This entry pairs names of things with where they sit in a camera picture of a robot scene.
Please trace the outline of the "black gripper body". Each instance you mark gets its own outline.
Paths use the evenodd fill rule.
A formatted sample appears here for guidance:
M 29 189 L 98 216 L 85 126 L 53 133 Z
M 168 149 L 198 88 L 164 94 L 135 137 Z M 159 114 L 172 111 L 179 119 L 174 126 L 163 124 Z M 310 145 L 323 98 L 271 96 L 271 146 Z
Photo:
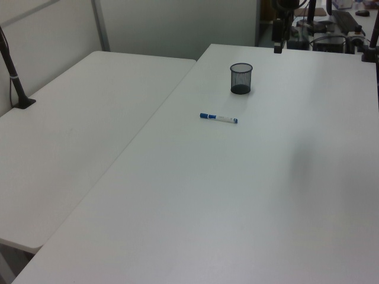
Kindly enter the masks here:
M 280 43 L 282 41 L 282 19 L 274 19 L 272 23 L 272 41 Z

